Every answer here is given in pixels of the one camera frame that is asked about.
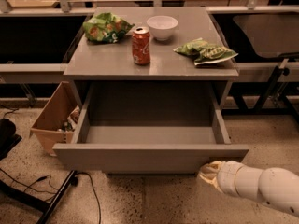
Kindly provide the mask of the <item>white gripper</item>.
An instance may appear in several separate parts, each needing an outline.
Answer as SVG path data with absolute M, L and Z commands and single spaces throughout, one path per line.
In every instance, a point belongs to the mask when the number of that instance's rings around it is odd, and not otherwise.
M 259 179 L 263 169 L 236 161 L 213 161 L 200 168 L 199 176 L 208 184 L 218 185 L 224 194 L 239 198 L 261 198 Z

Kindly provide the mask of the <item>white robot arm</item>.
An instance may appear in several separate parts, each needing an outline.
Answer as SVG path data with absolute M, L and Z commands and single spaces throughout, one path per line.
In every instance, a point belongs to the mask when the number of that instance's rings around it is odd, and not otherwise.
M 213 161 L 200 168 L 199 176 L 221 193 L 299 217 L 299 176 L 291 171 Z

